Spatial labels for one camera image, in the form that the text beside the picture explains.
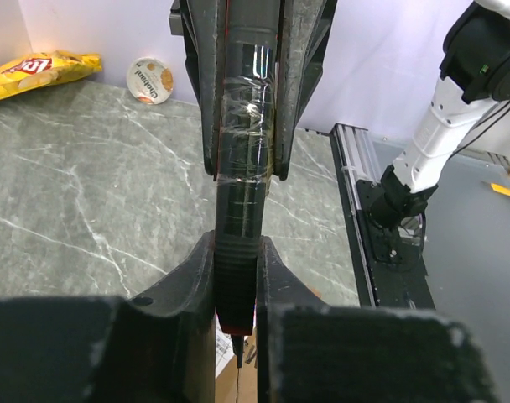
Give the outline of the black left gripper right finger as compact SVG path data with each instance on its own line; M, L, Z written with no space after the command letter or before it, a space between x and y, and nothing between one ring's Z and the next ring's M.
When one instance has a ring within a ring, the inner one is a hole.
M432 310L323 302L263 238L257 272L261 402L497 402L468 330Z

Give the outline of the brown cardboard express box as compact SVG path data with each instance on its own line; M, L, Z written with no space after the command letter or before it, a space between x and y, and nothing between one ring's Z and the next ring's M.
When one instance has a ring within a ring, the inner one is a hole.
M232 350L231 338L221 330L216 333L215 402L258 401L258 349L253 332L244 340L242 367L237 367L237 356Z

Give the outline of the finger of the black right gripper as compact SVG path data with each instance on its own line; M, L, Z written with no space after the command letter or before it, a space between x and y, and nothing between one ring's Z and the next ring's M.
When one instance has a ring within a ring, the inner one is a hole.
M294 131L323 75L336 0L283 1L278 32L278 69L273 173L289 175Z
M200 107L206 173L217 175L226 31L226 3L180 1L185 68Z

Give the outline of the red black utility knife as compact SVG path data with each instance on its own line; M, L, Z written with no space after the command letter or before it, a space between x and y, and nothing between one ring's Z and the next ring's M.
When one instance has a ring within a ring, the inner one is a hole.
M240 364L252 334L263 211L273 173L278 1L226 5L216 172L214 298Z

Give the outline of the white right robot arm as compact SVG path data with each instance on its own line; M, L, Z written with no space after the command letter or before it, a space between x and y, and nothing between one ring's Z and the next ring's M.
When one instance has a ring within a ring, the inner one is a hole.
M176 1L172 34L200 106L206 172L221 186L222 228L239 196L259 224L252 188L287 178L296 125L323 73L333 1ZM422 214L462 140L510 100L510 1L475 1L451 27L429 108L382 175L368 211L382 228Z

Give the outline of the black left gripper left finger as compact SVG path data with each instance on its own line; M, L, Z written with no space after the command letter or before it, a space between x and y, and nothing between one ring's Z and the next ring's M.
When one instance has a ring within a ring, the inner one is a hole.
M0 402L212 402L212 238L132 299L0 298Z

